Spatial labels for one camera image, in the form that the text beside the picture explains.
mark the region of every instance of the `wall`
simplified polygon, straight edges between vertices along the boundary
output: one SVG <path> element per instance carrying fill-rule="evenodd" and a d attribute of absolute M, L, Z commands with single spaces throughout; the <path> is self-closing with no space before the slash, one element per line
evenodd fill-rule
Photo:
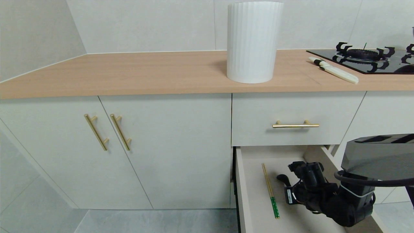
<path fill-rule="evenodd" d="M 65 0 L 0 0 L 0 81 L 85 54 Z M 73 233 L 72 209 L 0 131 L 1 233 Z"/>
<path fill-rule="evenodd" d="M 0 0 L 0 81 L 85 54 L 65 0 Z"/>
<path fill-rule="evenodd" d="M 72 209 L 0 131 L 1 228 L 73 233 L 87 210 Z"/>
<path fill-rule="evenodd" d="M 87 53 L 225 50 L 227 6 L 252 0 L 67 0 Z M 278 48 L 414 43 L 412 0 L 279 0 Z"/>

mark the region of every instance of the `chopsticks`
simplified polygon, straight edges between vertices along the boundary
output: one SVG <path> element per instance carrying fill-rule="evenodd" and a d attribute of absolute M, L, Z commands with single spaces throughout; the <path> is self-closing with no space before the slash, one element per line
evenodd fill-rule
<path fill-rule="evenodd" d="M 263 168 L 263 173 L 265 174 L 267 190 L 269 191 L 270 201 L 271 201 L 272 207 L 273 207 L 274 218 L 280 218 L 279 217 L 279 211 L 277 210 L 277 206 L 276 206 L 276 201 L 274 199 L 272 186 L 270 185 L 269 177 L 267 176 L 266 167 L 265 167 L 264 163 L 262 163 L 262 168 Z"/>

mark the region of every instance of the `label sticker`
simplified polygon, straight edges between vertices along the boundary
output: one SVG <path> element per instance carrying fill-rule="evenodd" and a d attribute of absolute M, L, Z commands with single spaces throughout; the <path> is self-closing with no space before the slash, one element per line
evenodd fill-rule
<path fill-rule="evenodd" d="M 293 201 L 292 201 L 292 194 L 290 192 L 290 189 L 287 190 L 287 198 L 289 199 L 289 203 L 292 204 Z"/>

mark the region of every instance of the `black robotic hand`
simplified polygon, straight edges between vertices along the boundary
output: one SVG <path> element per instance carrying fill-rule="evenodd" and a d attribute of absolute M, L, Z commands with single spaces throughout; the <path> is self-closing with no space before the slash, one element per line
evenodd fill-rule
<path fill-rule="evenodd" d="M 302 204 L 314 214 L 325 214 L 341 226 L 351 227 L 372 214 L 374 187 L 349 183 L 329 183 L 323 176 L 323 165 L 318 162 L 293 162 L 291 172 L 299 182 L 291 186 L 289 178 L 282 174 L 277 179 L 285 184 L 286 203 Z M 350 178 L 364 177 L 343 174 Z"/>

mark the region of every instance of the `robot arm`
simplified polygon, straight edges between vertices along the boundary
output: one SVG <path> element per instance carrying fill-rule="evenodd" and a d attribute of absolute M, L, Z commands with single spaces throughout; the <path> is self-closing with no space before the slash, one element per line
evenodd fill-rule
<path fill-rule="evenodd" d="M 319 162 L 293 162 L 299 182 L 291 186 L 286 175 L 286 202 L 302 204 L 314 214 L 325 214 L 339 225 L 351 227 L 372 214 L 375 187 L 414 185 L 414 134 L 359 138 L 347 143 L 341 167 L 329 183 Z"/>

